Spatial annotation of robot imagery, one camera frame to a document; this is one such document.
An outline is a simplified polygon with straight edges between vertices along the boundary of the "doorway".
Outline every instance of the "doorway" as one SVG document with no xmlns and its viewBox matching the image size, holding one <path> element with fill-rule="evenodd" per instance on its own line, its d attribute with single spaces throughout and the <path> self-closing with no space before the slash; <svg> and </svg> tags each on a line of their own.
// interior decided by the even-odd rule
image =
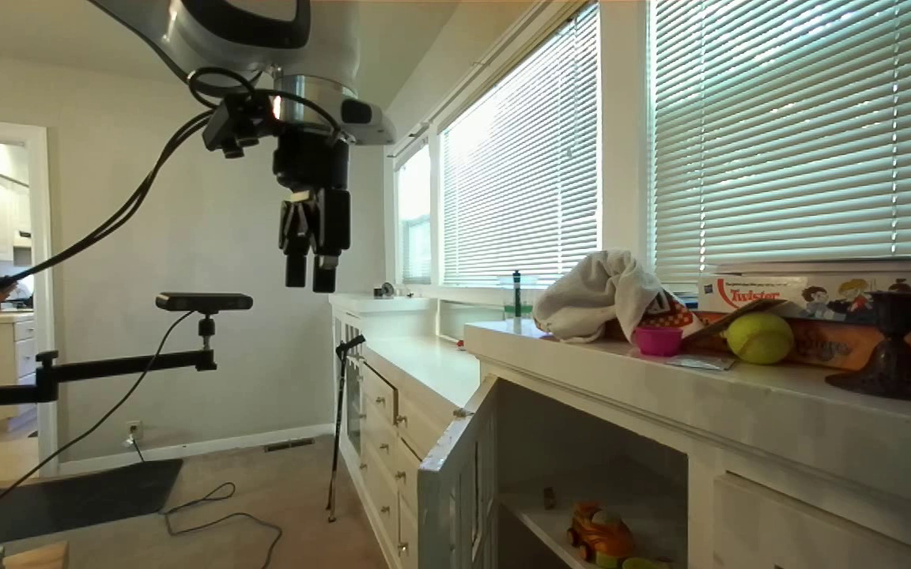
<svg viewBox="0 0 911 569">
<path fill-rule="evenodd" d="M 28 231 L 17 244 L 12 257 L 0 257 L 0 273 L 12 273 L 22 266 L 42 261 L 50 257 L 50 174 L 48 174 L 48 130 L 28 127 L 28 123 L 0 123 L 0 151 L 11 151 L 11 161 L 20 163 L 20 169 L 5 169 L 3 181 L 17 188 L 27 188 L 27 211 Z M 22 290 L 12 293 L 17 302 L 5 309 L 20 309 L 17 321 L 22 320 L 22 329 L 31 329 L 31 355 L 54 347 L 54 285 L 50 272 L 31 273 L 27 281 L 27 305 Z M 42 457 L 48 457 L 56 446 L 56 407 L 54 404 L 17 404 L 0 407 L 0 484 L 11 484 L 11 478 L 27 475 Z"/>
</svg>

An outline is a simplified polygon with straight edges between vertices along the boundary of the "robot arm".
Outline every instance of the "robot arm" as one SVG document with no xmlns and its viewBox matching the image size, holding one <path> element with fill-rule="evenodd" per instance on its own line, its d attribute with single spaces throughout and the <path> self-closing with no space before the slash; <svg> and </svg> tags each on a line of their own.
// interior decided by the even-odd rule
<svg viewBox="0 0 911 569">
<path fill-rule="evenodd" d="M 135 32 L 211 106 L 207 148 L 240 158 L 280 139 L 289 188 L 281 248 L 289 288 L 334 290 L 351 247 L 349 144 L 390 144 L 385 117 L 349 90 L 359 69 L 359 0 L 92 0 Z"/>
</svg>

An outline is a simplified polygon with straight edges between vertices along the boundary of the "white blinds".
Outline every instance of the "white blinds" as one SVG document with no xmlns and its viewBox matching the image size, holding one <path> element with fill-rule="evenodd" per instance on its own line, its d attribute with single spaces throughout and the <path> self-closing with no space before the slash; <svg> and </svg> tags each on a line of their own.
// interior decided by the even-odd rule
<svg viewBox="0 0 911 569">
<path fill-rule="evenodd" d="M 598 5 L 441 133 L 442 278 L 543 285 L 598 248 Z"/>
<path fill-rule="evenodd" d="M 911 0 L 658 0 L 656 266 L 911 257 Z"/>
</svg>

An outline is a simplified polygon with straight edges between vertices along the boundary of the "toy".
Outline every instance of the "toy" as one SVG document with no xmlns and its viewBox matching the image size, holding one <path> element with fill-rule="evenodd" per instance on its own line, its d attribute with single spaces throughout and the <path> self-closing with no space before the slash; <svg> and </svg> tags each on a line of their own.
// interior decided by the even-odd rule
<svg viewBox="0 0 911 569">
<path fill-rule="evenodd" d="M 618 569 L 628 556 L 637 554 L 634 532 L 621 516 L 600 511 L 591 502 L 583 502 L 570 524 L 573 546 L 584 550 L 584 561 L 598 569 Z"/>
<path fill-rule="evenodd" d="M 758 367 L 786 361 L 797 343 L 791 321 L 778 313 L 745 313 L 729 326 L 725 337 L 733 357 Z"/>
</svg>

